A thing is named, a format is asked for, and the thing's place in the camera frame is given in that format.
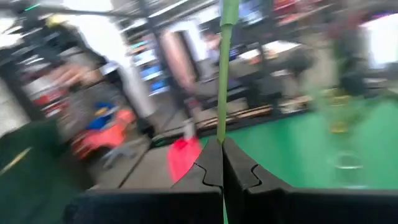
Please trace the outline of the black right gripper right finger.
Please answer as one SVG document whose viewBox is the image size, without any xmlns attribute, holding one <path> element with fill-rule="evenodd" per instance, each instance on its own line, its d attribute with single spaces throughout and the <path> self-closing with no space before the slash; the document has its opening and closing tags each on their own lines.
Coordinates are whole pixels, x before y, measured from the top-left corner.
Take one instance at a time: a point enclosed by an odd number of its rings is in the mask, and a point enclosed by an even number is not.
<svg viewBox="0 0 398 224">
<path fill-rule="evenodd" d="M 295 188 L 223 143 L 223 182 L 229 223 L 397 224 L 396 190 Z"/>
</svg>

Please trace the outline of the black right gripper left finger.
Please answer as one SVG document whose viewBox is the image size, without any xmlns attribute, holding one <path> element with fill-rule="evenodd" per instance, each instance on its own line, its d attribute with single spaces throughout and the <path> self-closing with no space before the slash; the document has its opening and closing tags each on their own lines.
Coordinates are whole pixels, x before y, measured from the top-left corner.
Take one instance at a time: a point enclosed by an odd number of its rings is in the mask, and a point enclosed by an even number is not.
<svg viewBox="0 0 398 224">
<path fill-rule="evenodd" d="M 161 189 L 96 189 L 77 196 L 63 215 L 66 224 L 222 223 L 223 152 L 209 139 L 190 170 Z"/>
</svg>

